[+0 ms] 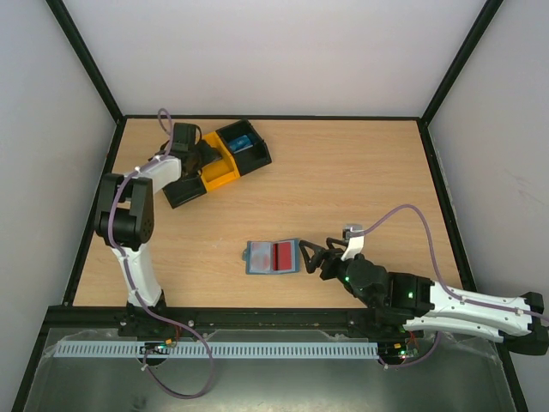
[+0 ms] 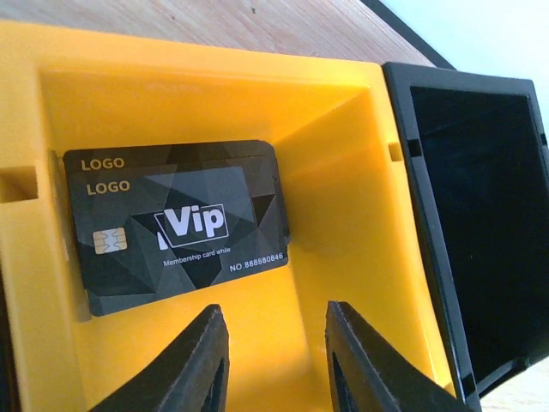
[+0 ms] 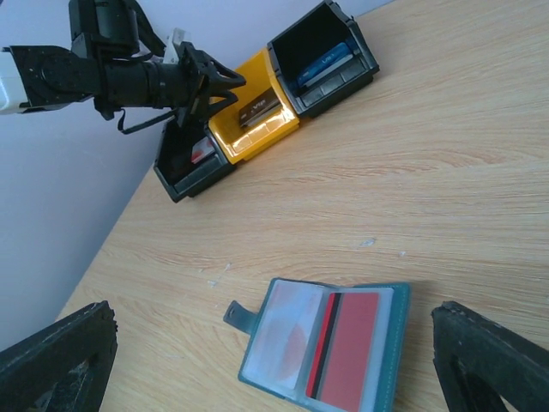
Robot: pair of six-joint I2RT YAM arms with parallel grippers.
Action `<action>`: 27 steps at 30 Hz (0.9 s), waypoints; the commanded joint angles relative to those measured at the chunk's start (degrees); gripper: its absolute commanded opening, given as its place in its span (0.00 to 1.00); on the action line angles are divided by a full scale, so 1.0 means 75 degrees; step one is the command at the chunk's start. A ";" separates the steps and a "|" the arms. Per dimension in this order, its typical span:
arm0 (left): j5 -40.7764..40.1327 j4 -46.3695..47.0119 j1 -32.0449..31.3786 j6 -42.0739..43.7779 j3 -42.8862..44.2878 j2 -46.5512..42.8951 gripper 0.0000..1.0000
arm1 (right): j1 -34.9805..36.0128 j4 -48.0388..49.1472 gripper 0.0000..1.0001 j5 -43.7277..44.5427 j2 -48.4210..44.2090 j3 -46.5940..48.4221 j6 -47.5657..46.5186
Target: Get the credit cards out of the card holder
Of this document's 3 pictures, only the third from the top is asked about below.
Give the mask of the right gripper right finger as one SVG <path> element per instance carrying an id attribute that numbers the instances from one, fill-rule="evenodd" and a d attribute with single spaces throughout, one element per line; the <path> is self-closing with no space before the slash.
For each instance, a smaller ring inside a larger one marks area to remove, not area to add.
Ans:
<path id="1" fill-rule="evenodd" d="M 433 363 L 450 411 L 548 410 L 548 351 L 466 306 L 431 312 Z"/>

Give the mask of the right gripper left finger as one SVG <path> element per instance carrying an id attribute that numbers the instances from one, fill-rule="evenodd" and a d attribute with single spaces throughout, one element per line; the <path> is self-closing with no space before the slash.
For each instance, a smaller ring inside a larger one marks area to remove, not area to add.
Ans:
<path id="1" fill-rule="evenodd" d="M 1 352 L 2 411 L 98 411 L 115 361 L 115 312 L 94 302 Z"/>

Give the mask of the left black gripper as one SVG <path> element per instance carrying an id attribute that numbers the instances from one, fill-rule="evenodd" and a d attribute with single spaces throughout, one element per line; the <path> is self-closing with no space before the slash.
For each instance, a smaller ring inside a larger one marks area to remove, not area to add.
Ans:
<path id="1" fill-rule="evenodd" d="M 197 50 L 188 41 L 181 42 L 175 51 L 176 64 L 147 64 L 145 107 L 177 109 L 176 124 L 183 127 L 205 124 L 238 101 L 237 95 L 229 90 L 246 84 L 242 75 L 228 69 L 205 51 Z"/>

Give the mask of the red card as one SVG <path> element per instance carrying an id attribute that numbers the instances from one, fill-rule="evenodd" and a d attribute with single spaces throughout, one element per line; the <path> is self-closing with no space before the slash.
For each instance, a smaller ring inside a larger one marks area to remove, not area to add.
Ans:
<path id="1" fill-rule="evenodd" d="M 346 411 L 361 403 L 380 294 L 328 297 L 305 395 Z"/>

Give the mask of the teal leather card holder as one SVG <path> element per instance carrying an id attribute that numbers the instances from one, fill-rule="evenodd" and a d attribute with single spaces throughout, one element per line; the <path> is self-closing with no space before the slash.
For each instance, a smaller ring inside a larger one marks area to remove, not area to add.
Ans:
<path id="1" fill-rule="evenodd" d="M 250 337 L 238 378 L 310 411 L 391 411 L 410 295 L 275 278 L 258 312 L 233 301 L 224 315 Z"/>

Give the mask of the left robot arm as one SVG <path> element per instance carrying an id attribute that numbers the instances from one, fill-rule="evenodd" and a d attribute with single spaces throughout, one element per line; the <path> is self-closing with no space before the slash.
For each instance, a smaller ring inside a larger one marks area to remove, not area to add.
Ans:
<path id="1" fill-rule="evenodd" d="M 1 112 L 60 110 L 93 100 L 105 120 L 126 108 L 163 113 L 125 135 L 174 118 L 202 124 L 237 102 L 246 84 L 176 29 L 162 40 L 136 1 L 69 2 L 71 47 L 11 45 L 1 50 Z"/>

